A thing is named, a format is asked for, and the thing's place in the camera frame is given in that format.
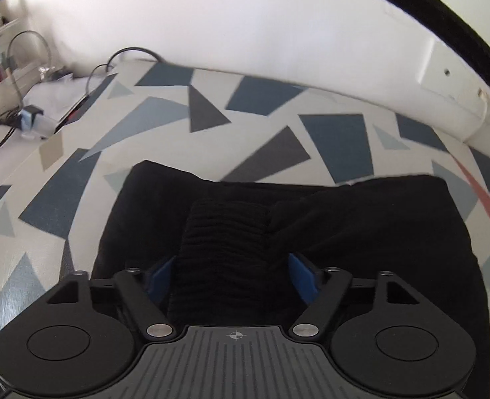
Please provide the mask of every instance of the light blue triangle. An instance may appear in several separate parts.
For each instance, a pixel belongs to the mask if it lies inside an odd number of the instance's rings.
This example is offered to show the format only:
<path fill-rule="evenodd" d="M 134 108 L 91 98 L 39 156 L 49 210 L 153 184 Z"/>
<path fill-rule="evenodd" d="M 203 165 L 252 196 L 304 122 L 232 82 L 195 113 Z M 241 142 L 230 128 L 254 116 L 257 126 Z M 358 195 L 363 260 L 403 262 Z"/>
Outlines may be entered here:
<path fill-rule="evenodd" d="M 0 291 L 0 330 L 45 292 L 27 254 Z"/>
<path fill-rule="evenodd" d="M 112 90 L 110 91 L 110 94 L 108 95 L 108 98 L 113 99 L 115 97 L 121 97 L 130 94 L 134 94 L 134 93 L 131 90 L 129 90 L 126 86 L 121 84 L 121 82 L 116 81 L 116 83 L 112 87 Z"/>
<path fill-rule="evenodd" d="M 483 281 L 485 282 L 485 287 L 490 291 L 490 256 L 483 263 L 481 267 L 481 274 L 483 275 Z"/>
<path fill-rule="evenodd" d="M 130 173 L 130 169 L 127 170 L 121 170 L 114 172 L 112 174 L 107 174 L 106 176 L 103 176 L 104 179 L 107 181 L 107 183 L 110 185 L 112 189 L 114 189 L 114 192 L 117 194 L 123 187 L 123 183 L 125 182 L 125 179 Z"/>
<path fill-rule="evenodd" d="M 4 235 L 5 237 L 15 236 L 12 223 L 10 223 L 10 215 L 6 202 L 0 208 L 0 235 Z"/>
<path fill-rule="evenodd" d="M 147 97 L 97 141 L 81 161 L 126 138 L 188 117 L 189 108 L 185 105 L 158 97 Z"/>
<path fill-rule="evenodd" d="M 395 137 L 389 135 L 383 129 L 380 129 L 377 126 L 374 126 L 374 130 L 376 130 L 376 134 L 381 142 L 381 145 L 386 150 L 410 150 L 410 148 L 405 145 L 403 142 L 398 141 Z"/>
<path fill-rule="evenodd" d="M 466 221 L 470 213 L 472 213 L 475 203 L 477 203 L 477 195 L 472 187 L 462 178 L 456 176 L 453 172 L 434 161 L 432 161 L 432 165 L 433 174 L 446 180 L 451 197 L 453 198 L 461 217 Z"/>

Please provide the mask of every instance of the gray ribbed plate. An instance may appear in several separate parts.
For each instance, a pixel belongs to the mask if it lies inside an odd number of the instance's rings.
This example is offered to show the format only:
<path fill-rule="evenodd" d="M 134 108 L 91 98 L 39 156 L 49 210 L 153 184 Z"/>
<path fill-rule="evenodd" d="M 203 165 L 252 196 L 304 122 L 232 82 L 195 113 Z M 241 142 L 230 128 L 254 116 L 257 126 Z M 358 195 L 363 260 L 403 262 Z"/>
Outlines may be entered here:
<path fill-rule="evenodd" d="M 8 399 L 21 399 L 11 393 Z M 91 399 L 370 399 L 317 345 L 278 327 L 190 327 L 173 343 L 147 346 L 123 379 Z M 459 399 L 453 394 L 446 399 Z"/>

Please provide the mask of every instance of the crosshair symbol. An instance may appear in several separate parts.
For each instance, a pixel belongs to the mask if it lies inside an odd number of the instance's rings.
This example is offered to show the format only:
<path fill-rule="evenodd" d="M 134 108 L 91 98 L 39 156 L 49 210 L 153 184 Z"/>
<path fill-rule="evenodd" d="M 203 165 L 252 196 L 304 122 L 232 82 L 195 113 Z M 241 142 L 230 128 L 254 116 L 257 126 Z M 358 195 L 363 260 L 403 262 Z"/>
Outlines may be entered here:
<path fill-rule="evenodd" d="M 246 336 L 246 334 L 243 334 L 241 332 L 238 332 L 237 330 L 233 333 L 227 334 L 227 336 L 230 336 L 233 340 L 238 340 L 242 338 L 243 336 Z"/>

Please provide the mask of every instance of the white electrical outlet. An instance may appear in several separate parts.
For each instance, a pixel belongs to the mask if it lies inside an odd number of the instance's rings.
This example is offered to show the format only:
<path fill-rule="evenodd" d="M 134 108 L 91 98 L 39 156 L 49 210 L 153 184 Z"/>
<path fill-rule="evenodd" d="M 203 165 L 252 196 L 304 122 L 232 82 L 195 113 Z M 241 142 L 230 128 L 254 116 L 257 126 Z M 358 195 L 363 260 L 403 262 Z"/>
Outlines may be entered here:
<path fill-rule="evenodd" d="M 484 103 L 478 95 L 482 87 L 479 76 L 442 42 L 434 43 L 419 83 L 473 114 L 479 115 L 483 110 Z"/>

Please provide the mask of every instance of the beige geometric shape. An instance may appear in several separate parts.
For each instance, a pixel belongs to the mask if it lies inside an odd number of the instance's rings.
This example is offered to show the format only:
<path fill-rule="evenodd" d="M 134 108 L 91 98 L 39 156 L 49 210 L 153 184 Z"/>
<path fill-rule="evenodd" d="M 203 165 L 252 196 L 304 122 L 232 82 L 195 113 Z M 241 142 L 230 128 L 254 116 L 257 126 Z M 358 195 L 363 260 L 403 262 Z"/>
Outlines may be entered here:
<path fill-rule="evenodd" d="M 62 146 L 62 131 L 55 133 L 49 140 L 44 142 L 39 148 L 40 161 L 42 169 L 45 171 L 53 163 L 59 160 L 64 155 Z"/>

